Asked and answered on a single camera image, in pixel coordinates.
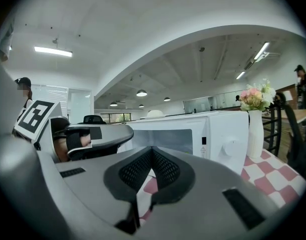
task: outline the label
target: label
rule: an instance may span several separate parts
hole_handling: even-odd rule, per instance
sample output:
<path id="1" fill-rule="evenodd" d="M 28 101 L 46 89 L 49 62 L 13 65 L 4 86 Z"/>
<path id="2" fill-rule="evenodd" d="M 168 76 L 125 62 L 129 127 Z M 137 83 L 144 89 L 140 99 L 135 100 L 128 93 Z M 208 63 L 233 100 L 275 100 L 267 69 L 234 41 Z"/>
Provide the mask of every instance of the label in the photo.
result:
<path id="1" fill-rule="evenodd" d="M 201 155 L 203 158 L 206 157 L 206 145 L 202 145 L 202 148 L 201 148 Z"/>
<path id="2" fill-rule="evenodd" d="M 59 102 L 34 101 L 15 124 L 15 130 L 31 140 L 36 140 L 56 106 L 59 106 Z"/>

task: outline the checkered tablecloth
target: checkered tablecloth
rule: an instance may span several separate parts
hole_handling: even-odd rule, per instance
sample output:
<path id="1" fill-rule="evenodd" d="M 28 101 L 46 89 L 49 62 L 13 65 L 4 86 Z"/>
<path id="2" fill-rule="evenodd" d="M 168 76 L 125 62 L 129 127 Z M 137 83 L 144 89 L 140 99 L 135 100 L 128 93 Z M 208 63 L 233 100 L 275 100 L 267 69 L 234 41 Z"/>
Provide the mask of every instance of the checkered tablecloth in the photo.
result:
<path id="1" fill-rule="evenodd" d="M 306 181 L 295 170 L 265 149 L 259 158 L 246 157 L 241 176 L 268 195 L 278 207 L 297 199 L 306 189 Z M 141 224 L 150 215 L 151 197 L 157 191 L 156 179 L 148 176 L 137 193 Z"/>

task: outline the white vase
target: white vase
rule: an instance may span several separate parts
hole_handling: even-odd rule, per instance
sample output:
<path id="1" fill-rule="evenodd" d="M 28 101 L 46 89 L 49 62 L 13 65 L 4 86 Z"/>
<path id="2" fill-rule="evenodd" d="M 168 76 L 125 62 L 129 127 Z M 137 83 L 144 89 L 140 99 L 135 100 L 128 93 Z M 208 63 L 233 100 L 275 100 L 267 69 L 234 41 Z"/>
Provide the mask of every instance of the white vase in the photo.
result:
<path id="1" fill-rule="evenodd" d="M 260 110 L 250 110 L 250 124 L 248 133 L 247 155 L 250 158 L 259 158 L 262 155 L 264 145 L 264 127 L 262 112 Z"/>

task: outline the desk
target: desk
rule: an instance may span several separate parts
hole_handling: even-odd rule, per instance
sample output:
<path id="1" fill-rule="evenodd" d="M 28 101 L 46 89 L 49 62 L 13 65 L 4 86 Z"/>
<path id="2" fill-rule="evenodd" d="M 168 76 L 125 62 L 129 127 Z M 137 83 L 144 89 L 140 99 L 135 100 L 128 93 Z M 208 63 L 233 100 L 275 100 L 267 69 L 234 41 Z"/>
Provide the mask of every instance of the desk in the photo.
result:
<path id="1" fill-rule="evenodd" d="M 306 109 L 295 109 L 294 113 L 297 123 L 300 124 L 302 122 L 306 122 Z M 282 120 L 289 122 L 284 110 L 282 110 Z"/>
<path id="2" fill-rule="evenodd" d="M 306 189 L 306 181 L 295 170 L 265 149 L 258 158 L 246 157 L 241 176 L 273 199 L 280 208 L 299 198 Z M 156 179 L 148 176 L 137 193 L 141 225 L 150 215 L 151 196 L 157 191 Z"/>

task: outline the fluorescent light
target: fluorescent light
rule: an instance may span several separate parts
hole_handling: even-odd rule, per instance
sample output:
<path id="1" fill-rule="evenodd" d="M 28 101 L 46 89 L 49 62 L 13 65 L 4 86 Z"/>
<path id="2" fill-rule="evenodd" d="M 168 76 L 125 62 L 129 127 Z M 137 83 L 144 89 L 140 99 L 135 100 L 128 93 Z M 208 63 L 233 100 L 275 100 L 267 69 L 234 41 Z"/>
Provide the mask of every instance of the fluorescent light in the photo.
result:
<path id="1" fill-rule="evenodd" d="M 257 53 L 257 55 L 254 57 L 254 60 L 257 60 L 260 57 L 260 55 L 262 55 L 262 53 L 267 49 L 268 46 L 269 42 L 265 42 L 259 53 Z"/>
<path id="2" fill-rule="evenodd" d="M 139 90 L 136 94 L 136 96 L 139 96 L 139 97 L 144 97 L 147 95 L 147 92 L 145 90 Z"/>
<path id="3" fill-rule="evenodd" d="M 36 52 L 44 52 L 47 54 L 57 54 L 57 55 L 63 55 L 67 57 L 72 57 L 73 53 L 71 51 L 65 51 L 65 50 L 58 50 L 58 49 L 51 49 L 51 48 L 44 48 L 44 47 L 34 47 Z"/>
<path id="4" fill-rule="evenodd" d="M 48 92 L 52 92 L 52 93 L 66 93 L 67 91 L 65 90 L 47 90 Z"/>
<path id="5" fill-rule="evenodd" d="M 245 71 L 241 72 L 241 73 L 239 74 L 239 76 L 238 76 L 236 79 L 241 78 L 241 77 L 243 76 L 244 73 L 245 73 Z"/>

